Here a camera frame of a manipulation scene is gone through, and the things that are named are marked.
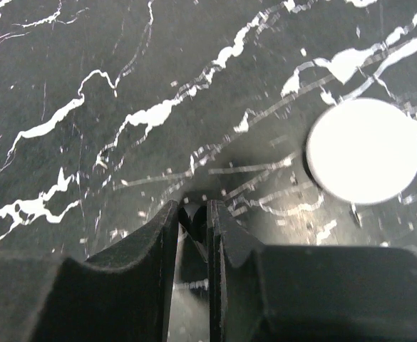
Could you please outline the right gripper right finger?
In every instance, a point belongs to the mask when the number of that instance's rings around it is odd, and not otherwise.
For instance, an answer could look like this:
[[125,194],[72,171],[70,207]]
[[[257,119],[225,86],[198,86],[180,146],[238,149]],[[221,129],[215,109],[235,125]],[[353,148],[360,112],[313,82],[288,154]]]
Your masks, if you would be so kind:
[[417,341],[417,253],[266,245],[207,205],[211,341]]

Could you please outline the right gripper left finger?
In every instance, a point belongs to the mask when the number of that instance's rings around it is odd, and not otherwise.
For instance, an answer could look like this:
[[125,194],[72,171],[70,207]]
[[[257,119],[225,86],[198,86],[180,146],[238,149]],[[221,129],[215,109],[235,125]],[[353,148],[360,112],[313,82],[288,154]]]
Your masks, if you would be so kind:
[[165,341],[177,212],[167,202],[85,261],[0,251],[0,341]]

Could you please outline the black earbud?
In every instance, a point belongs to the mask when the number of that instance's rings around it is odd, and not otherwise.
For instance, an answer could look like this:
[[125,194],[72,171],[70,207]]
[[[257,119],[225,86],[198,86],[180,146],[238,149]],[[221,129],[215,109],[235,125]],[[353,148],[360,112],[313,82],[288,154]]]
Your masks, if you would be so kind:
[[185,204],[179,208],[178,219],[191,239],[207,249],[207,206]]

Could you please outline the white earbud charging case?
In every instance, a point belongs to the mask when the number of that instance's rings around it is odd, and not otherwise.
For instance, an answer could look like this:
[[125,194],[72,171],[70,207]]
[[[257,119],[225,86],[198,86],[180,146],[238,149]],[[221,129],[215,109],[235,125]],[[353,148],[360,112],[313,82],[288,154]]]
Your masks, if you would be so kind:
[[417,121],[382,100],[348,100],[315,122],[306,158],[316,183],[334,197],[385,202],[417,175]]

